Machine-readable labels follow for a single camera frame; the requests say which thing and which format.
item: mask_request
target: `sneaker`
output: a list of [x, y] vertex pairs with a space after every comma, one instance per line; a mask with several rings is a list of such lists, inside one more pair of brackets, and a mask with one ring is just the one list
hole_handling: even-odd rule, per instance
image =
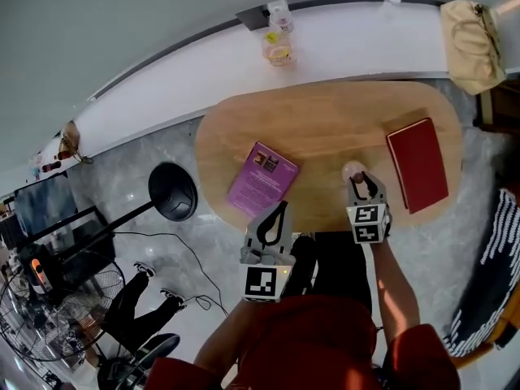
[[153, 267], [150, 267], [147, 264], [144, 264], [141, 262], [135, 262], [135, 263], [133, 263], [133, 266], [137, 269], [137, 271], [139, 273], [145, 272], [148, 277], [155, 276], [155, 270], [153, 269]]
[[172, 292], [170, 289], [161, 289], [161, 294], [166, 298], [166, 299], [170, 299], [170, 298], [176, 298], [178, 301], [179, 301], [179, 312], [184, 309], [186, 307], [186, 305], [184, 305], [184, 297], [182, 297], [179, 293], [175, 293], [175, 292]]

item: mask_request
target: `black cable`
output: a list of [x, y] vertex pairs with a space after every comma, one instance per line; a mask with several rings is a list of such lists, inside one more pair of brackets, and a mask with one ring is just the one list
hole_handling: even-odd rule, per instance
[[[201, 261], [199, 260], [198, 256], [195, 254], [193, 249], [189, 245], [187, 245], [184, 242], [184, 240], [182, 238], [180, 238], [177, 234], [174, 234], [173, 232], [156, 232], [155, 234], [145, 234], [144, 232], [113, 232], [113, 233], [114, 234], [133, 234], [133, 235], [136, 235], [136, 236], [146, 236], [146, 237], [155, 237], [155, 236], [173, 236], [173, 237], [176, 237], [177, 240], [179, 240], [184, 245], [184, 247], [186, 247], [189, 251], [192, 252], [193, 256], [197, 259], [197, 263], [198, 263], [198, 266], [201, 268], [202, 274], [211, 282], [211, 284], [213, 284], [215, 286], [215, 288], [219, 292], [219, 302], [215, 301], [213, 298], [211, 298], [211, 297], [209, 297], [207, 295], [192, 296], [192, 297], [189, 297], [188, 299], [186, 299], [184, 302], [191, 301], [192, 299], [195, 299], [195, 302], [198, 303], [198, 305], [203, 310], [210, 310], [211, 309], [211, 302], [213, 302], [223, 311], [225, 316], [229, 315], [229, 313], [226, 311], [226, 309], [223, 306], [223, 303], [222, 303], [222, 292], [221, 292], [219, 286], [217, 286], [215, 284], [215, 282], [206, 274], [206, 272], [202, 268]], [[204, 306], [201, 302], [207, 303], [208, 306]]]

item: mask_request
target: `wooden table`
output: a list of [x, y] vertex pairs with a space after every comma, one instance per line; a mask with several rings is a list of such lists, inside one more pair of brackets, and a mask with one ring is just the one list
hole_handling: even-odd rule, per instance
[[[409, 214], [385, 136], [430, 116], [435, 124], [449, 196]], [[250, 217], [226, 196], [256, 141], [300, 166], [285, 199], [293, 231], [349, 229], [341, 168], [364, 163], [387, 189], [399, 226], [437, 218], [457, 196], [462, 133], [455, 110], [436, 89], [416, 82], [306, 84], [231, 97], [215, 106], [198, 129], [195, 154], [204, 196], [225, 221], [245, 229]]]

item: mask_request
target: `white wall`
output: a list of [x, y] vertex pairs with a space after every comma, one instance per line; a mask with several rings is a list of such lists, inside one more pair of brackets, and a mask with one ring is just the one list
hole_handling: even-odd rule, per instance
[[125, 68], [269, 1], [0, 0], [0, 168], [25, 163]]

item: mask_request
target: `plastic bottle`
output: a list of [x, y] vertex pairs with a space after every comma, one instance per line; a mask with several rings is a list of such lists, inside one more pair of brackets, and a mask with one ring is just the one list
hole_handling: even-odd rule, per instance
[[294, 29], [293, 15], [285, 0], [267, 4], [267, 10], [271, 13], [269, 24], [275, 32], [290, 33]]
[[274, 67], [284, 67], [296, 61], [288, 33], [269, 32], [262, 40], [262, 53]]

